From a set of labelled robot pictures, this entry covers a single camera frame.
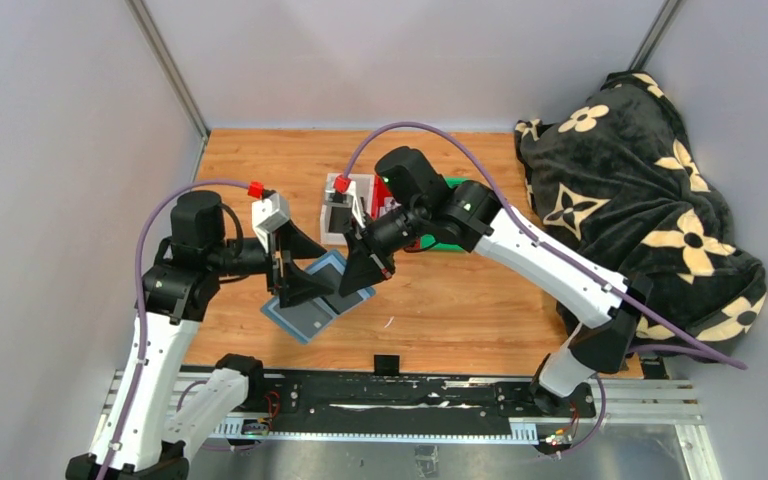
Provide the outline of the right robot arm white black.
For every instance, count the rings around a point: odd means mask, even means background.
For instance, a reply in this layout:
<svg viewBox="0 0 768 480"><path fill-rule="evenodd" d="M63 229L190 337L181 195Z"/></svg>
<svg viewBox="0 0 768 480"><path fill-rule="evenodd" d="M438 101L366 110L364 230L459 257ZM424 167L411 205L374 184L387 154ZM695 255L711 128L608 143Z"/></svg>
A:
<svg viewBox="0 0 768 480"><path fill-rule="evenodd" d="M424 235L502 264L554 297L577 320L566 342L535 373L531 403L556 417L571 394L596 373L619 370L634 337L637 318L653 289L648 278L627 278L578 255L531 224L488 186L447 184L424 154L396 148L375 173L397 203L371 218L354 181L339 176L326 198L351 213L344 227L349 256L339 285L342 295L390 279L394 255Z"/></svg>

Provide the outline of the blue card holder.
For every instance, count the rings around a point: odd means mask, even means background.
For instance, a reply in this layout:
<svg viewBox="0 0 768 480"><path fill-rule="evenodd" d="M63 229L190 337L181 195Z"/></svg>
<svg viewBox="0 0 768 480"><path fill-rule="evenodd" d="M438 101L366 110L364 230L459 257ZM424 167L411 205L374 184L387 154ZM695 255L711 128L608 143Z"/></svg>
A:
<svg viewBox="0 0 768 480"><path fill-rule="evenodd" d="M337 288L346 266L345 257L338 250L330 250L305 269L315 278L325 280ZM281 307L278 298L272 298L260 312L275 325L301 344L309 344L338 317L351 312L376 294L372 287L341 296L337 291L330 295L307 300L297 306Z"/></svg>

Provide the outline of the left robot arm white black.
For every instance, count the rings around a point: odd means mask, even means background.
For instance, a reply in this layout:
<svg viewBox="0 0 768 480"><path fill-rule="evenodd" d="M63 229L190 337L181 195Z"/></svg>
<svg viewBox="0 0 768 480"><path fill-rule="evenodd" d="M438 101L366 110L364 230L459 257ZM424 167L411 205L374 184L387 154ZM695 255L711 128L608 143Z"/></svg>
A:
<svg viewBox="0 0 768 480"><path fill-rule="evenodd" d="M235 408L258 411L266 400L260 360L224 356L204 387L180 410L169 404L185 354L208 305L226 277L266 279L283 307L331 293L324 281L297 265L324 254L292 221L288 201L252 182L253 235L228 238L237 215L212 181L178 189L159 203L170 214L150 268L135 253L134 337L120 388L89 452L69 460L69 479L185 479L191 463L220 422Z"/></svg>

